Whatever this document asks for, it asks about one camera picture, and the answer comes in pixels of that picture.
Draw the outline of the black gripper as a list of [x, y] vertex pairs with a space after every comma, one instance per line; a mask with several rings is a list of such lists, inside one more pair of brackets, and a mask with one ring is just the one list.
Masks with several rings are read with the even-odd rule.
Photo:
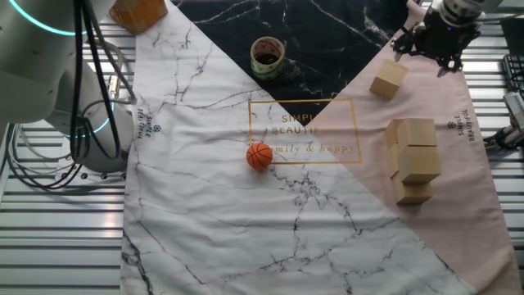
[[436, 59], [438, 78], [460, 72], [463, 69], [462, 51], [480, 36], [479, 27], [479, 23], [468, 18], [459, 19], [458, 24], [449, 23], [439, 11], [430, 11], [413, 27], [413, 32], [402, 27], [401, 35], [391, 40], [394, 61], [399, 62], [404, 55], [413, 56], [418, 51]]

